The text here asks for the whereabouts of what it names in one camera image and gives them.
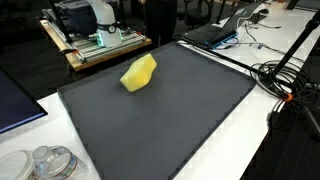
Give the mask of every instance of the plastic container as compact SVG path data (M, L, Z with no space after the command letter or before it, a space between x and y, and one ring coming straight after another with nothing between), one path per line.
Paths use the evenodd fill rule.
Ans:
M75 33L83 36L96 33L97 19L86 0L66 0L59 3L60 10L72 22Z
M63 146L41 146L33 153L40 179L86 179L87 166Z
M16 151L0 158L0 180L36 180L31 151Z

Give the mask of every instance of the floor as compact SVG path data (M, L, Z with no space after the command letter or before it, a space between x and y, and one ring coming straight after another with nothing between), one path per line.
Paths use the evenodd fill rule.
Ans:
M231 8L227 6L223 17L230 14ZM212 21L217 17L219 4L214 9ZM127 19L129 26L143 25L141 19L130 16L127 16ZM175 33L181 34L185 31L183 21L178 21ZM16 35L20 37L19 44L13 40L10 41L10 45L4 49L5 53L0 55L0 64L7 68L35 99L46 97L55 93L57 88L74 82L66 71L62 57L57 55L54 44L45 39L39 29L35 28ZM4 42L11 40L9 36L4 38L6 38ZM319 62L319 52L313 52L307 61L311 67L310 76L320 83ZM107 64L103 68L112 65L113 63ZM242 179L320 179L320 161L318 160L320 144L313 138L314 131L310 123L303 116L286 111L281 113L280 119L279 123L284 126L270 131Z

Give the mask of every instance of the wooden table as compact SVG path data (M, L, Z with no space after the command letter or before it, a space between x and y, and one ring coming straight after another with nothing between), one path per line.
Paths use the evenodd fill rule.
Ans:
M64 42L58 33L48 24L47 20L40 20L39 24L41 28L49 35L49 37L53 40L53 42L58 46L59 50L68 49L68 46L66 42ZM132 52L134 50L137 50L139 48L145 47L147 45L151 44L151 40L149 38L146 38L146 41L141 42L139 44L132 45L130 47L127 47L125 49L121 49L119 51L115 51L113 53L109 53L106 56L103 56L97 60L94 61L88 61L85 63L81 63L78 57L72 53L66 54L65 58L68 61L68 63L71 65L72 69L77 72L86 68L89 68L91 66L94 66L96 64L99 64L101 62L110 60L112 58L118 57L120 55L126 54L128 52Z

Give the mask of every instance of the white table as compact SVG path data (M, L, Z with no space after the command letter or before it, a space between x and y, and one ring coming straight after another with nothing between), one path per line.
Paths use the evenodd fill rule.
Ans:
M313 16L311 12L300 10L291 12L271 10L271 13L272 16L262 23L270 26L282 25L283 28L279 30L264 29L265 33L272 34L270 38L264 37L264 33L258 30L252 31L252 34L259 42L264 42L283 51L288 50L303 31L304 24ZM293 26L293 23L287 21L293 17L296 19L295 22L299 21L304 24L299 27ZM319 28L304 43L304 48L300 49L296 56L305 59L318 37ZM221 53L235 59L238 58L239 61L248 65L259 62L248 53L250 51L256 51L256 49L243 45L241 48L225 50ZM245 69L229 62L220 59L215 60L247 73ZM277 101L278 99L271 97L259 87L255 87L211 135L175 179L239 179L268 132L268 113ZM43 98L39 100L39 103L48 111L49 115L0 135L0 157L21 149L33 151L42 145L63 145L88 165L90 168L88 179L99 179L58 95L53 94Z

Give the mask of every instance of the gray mat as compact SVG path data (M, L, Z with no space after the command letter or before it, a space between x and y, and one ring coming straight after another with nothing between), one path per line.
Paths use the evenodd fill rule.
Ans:
M59 89L102 179L172 179L251 91L250 77L171 43L150 83L119 82L131 62Z

